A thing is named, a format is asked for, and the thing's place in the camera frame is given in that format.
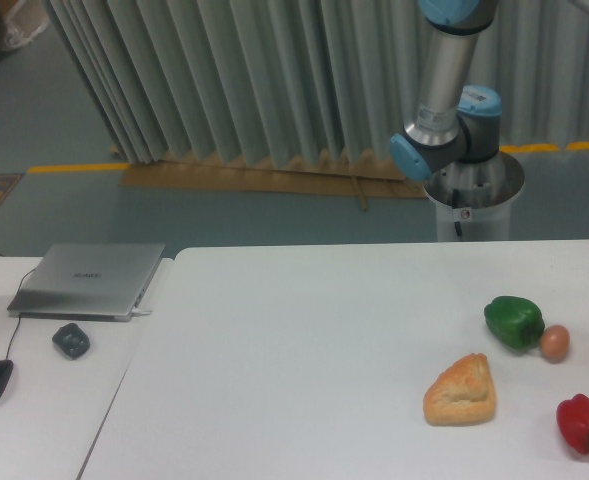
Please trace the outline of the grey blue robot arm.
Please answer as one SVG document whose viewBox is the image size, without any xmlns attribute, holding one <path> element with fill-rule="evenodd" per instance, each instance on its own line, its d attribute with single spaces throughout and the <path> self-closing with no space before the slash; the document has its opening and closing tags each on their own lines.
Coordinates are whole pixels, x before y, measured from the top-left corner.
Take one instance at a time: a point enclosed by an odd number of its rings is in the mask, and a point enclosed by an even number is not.
<svg viewBox="0 0 589 480">
<path fill-rule="evenodd" d="M 421 1 L 432 35 L 414 108 L 390 140 L 423 181 L 489 141 L 589 141 L 589 1 Z"/>
</svg>

